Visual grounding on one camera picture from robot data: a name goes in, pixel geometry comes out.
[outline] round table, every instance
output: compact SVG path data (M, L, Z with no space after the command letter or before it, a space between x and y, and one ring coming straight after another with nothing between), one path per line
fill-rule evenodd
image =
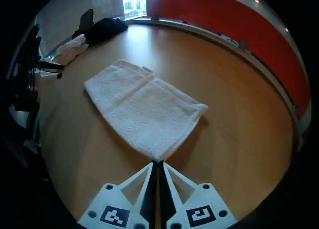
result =
M43 158L76 220L104 183L120 184L150 161L121 142L84 90L86 80L117 59L153 70L209 107L169 165L195 183L212 183L238 220L274 189L290 163L292 122L272 87L213 43L173 29L130 25L79 55L42 93Z

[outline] folded towel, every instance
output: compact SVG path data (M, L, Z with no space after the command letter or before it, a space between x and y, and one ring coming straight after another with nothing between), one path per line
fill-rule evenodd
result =
M157 162L185 141L207 109L153 72L122 59L84 83L104 119L135 150Z

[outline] red wall panel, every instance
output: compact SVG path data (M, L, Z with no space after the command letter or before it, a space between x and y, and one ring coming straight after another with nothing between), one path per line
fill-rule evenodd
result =
M310 90L302 66L285 38L264 17L235 0L146 0L147 14L184 20L224 34L257 55L279 78L302 117Z

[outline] window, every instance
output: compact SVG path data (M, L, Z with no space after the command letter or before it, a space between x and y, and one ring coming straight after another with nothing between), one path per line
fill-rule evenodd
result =
M123 0L125 20L146 16L146 0Z

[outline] white cloth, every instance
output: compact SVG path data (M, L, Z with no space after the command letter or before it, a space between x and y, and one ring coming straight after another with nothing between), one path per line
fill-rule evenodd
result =
M207 109L152 71L122 59L84 83L104 119L135 150L160 162L185 141Z
M73 40L67 42L65 45L62 45L52 60L55 63L67 65L75 57L83 53L87 48L88 44L85 43L84 34L81 34L75 37Z

